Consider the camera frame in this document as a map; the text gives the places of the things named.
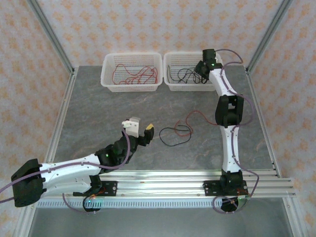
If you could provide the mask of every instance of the gray marble floor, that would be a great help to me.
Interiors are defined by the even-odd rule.
[[[194,114],[189,123],[194,129],[191,140],[177,147],[168,147],[159,139],[159,131],[184,120],[192,110],[203,112],[215,121],[218,95],[214,92],[172,92],[164,83],[156,92],[112,93],[101,86],[101,66],[79,67],[67,110],[55,162],[80,158],[112,144],[121,137],[121,122],[130,117],[141,118],[140,133],[149,123],[155,136],[147,147],[139,146],[126,170],[201,170],[221,169],[223,144],[220,129],[209,125],[201,115]],[[227,67],[226,75],[241,94],[251,97],[241,66]],[[243,122],[250,117],[245,102]],[[180,142],[171,130],[163,133],[167,142]],[[272,164],[258,116],[239,130],[240,162],[250,169],[271,169]]]

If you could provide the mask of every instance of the plastic basket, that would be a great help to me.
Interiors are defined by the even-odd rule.
[[[157,82],[151,78],[145,84],[119,84],[131,77],[123,66],[117,67],[119,64],[123,64],[131,74],[137,74],[144,67],[156,68]],[[103,62],[101,84],[112,92],[155,91],[161,85],[162,77],[162,56],[159,53],[110,53]]]
[[[216,53],[217,62],[223,63],[221,56]],[[180,77],[183,77],[184,68],[194,68],[198,62],[202,60],[202,52],[170,52],[166,53],[163,57],[163,78],[164,82],[169,86],[172,91],[214,91],[215,88],[208,80],[206,84],[196,84],[193,79],[189,79],[186,82],[173,81],[178,80],[178,73]]]

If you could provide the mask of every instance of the orange patterned wall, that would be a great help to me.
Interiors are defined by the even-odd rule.
[[[251,75],[281,172],[316,236],[316,4],[294,0]]]
[[[27,160],[43,162],[69,73],[26,0],[0,1],[0,187]],[[12,188],[0,200],[12,196]],[[0,204],[0,236],[20,209]]]
[[[281,2],[39,0],[75,67],[101,65],[110,52],[223,47],[236,50],[247,65]]]

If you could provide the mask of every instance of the robotic arm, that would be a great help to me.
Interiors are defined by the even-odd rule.
[[[27,161],[12,175],[11,180],[15,181],[36,172],[40,174],[26,178],[12,186],[15,206],[30,205],[47,195],[74,192],[81,196],[89,196],[98,193],[102,188],[99,174],[122,167],[125,159],[127,159],[125,163],[129,163],[138,145],[146,146],[153,139],[154,127],[152,124],[146,128],[144,136],[138,135],[139,120],[139,118],[132,117],[122,123],[129,139],[129,151],[127,138],[123,134],[114,144],[83,158],[42,164],[39,164],[37,159]]]
[[[214,49],[203,50],[203,61],[195,67],[195,72],[213,83],[219,96],[215,120],[221,129],[224,150],[220,180],[205,181],[203,186],[207,196],[248,195],[247,184],[238,165],[238,125],[242,119],[244,99],[231,87],[222,68]]]

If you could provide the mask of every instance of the yellow object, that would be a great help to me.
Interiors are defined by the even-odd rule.
[[[151,123],[151,124],[149,124],[149,125],[146,127],[146,130],[150,130],[150,129],[152,129],[152,127],[154,127],[154,126],[153,126],[153,124]]]

